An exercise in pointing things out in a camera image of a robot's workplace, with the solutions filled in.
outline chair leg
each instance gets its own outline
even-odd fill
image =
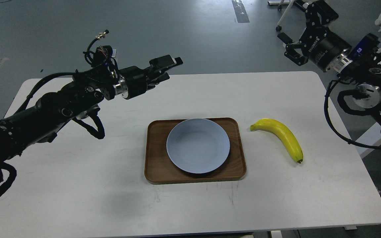
[[[284,3],[284,0],[281,0],[279,5],[277,6],[278,11],[281,11],[281,6],[283,5],[283,3]]]
[[[294,1],[295,0],[291,0],[289,2],[289,5],[287,6],[286,10],[284,11],[283,15],[281,16],[280,20],[277,23],[277,27],[275,28],[276,31],[280,31],[281,30],[281,23],[283,23],[284,18],[286,18],[286,15],[289,13],[289,10],[292,7]]]

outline gray floor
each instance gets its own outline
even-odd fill
[[[340,15],[332,30],[349,44],[356,45],[367,33],[377,34],[374,20],[381,12],[381,0],[330,2]],[[243,3],[250,23],[237,23],[230,0],[0,3],[0,119],[25,80],[89,69],[82,51],[105,29],[110,33],[97,44],[117,49],[121,68],[132,65],[144,68],[150,59],[171,54],[182,57],[184,64],[172,69],[170,74],[314,71],[324,85],[335,79],[334,72],[323,73],[312,63],[299,67],[283,56],[284,48],[275,32],[283,11],[267,6],[266,0],[243,0]],[[283,24],[283,31],[297,39],[304,22],[304,14],[294,8]],[[119,103],[127,106],[127,101]],[[374,123],[369,117],[350,116],[341,110],[339,113],[352,139],[357,139]],[[381,151],[367,156],[364,163],[381,189]],[[380,234],[381,225],[359,227],[356,231],[301,230],[304,238],[369,238]],[[267,237],[266,232],[254,235]],[[296,237],[296,233],[285,231],[284,237]]]

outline connector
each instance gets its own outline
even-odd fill
[[[105,38],[106,37],[106,34],[110,33],[108,30],[104,30],[104,32],[102,33],[99,33],[98,36],[96,36],[95,38],[97,38],[98,40],[102,39],[102,38]]]

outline yellow banana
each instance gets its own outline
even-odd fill
[[[274,133],[282,141],[292,159],[299,164],[302,163],[304,155],[301,146],[293,133],[283,123],[274,119],[264,118],[251,125],[250,130],[262,130]]]

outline plate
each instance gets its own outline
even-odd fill
[[[194,174],[208,173],[220,167],[230,151],[224,129],[208,119],[188,119],[168,134],[167,153],[180,169]]]

